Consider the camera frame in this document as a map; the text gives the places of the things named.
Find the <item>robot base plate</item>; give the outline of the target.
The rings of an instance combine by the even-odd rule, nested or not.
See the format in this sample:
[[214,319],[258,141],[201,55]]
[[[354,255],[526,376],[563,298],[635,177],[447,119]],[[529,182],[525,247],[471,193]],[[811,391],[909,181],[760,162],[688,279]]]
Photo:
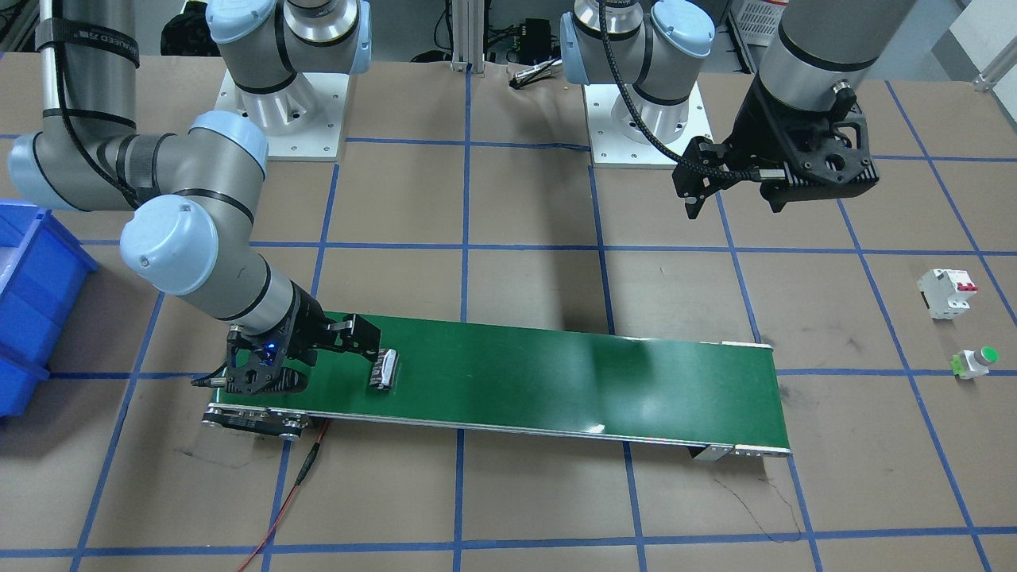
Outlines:
[[[582,91],[595,167],[672,169],[675,166],[673,160],[659,153],[639,131],[617,85],[584,85]],[[645,102],[632,88],[629,93],[643,123],[676,155],[686,151],[693,137],[712,137],[700,84],[691,88],[685,102],[672,107]]]
[[257,124],[270,141],[270,160],[335,162],[340,156],[348,75],[306,73],[276,94],[250,94],[224,75],[215,109]]

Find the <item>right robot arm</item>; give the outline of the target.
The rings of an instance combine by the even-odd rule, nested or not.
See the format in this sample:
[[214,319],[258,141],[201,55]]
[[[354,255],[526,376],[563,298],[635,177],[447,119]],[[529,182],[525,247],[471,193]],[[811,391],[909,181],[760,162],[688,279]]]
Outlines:
[[8,157],[16,191],[67,211],[132,211],[119,249],[157,290],[231,330],[222,364],[193,380],[228,393],[299,393],[317,352],[360,354],[371,383],[388,384],[395,352],[363,316],[340,321],[252,249],[268,176],[268,123],[211,110],[188,131],[138,133],[135,72],[141,65],[129,2],[43,1],[35,38],[44,88],[41,130]]

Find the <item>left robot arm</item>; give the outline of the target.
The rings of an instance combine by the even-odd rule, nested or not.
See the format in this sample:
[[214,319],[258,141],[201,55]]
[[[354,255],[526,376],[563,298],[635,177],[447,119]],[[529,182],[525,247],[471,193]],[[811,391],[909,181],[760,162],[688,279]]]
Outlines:
[[562,16],[563,71],[617,89],[626,133],[675,166],[689,218],[735,184],[758,184],[775,213],[788,203],[857,198],[880,182],[858,87],[915,9],[912,1],[792,1],[756,65],[724,141],[692,137],[691,91],[711,53],[712,17],[690,1],[577,1]]

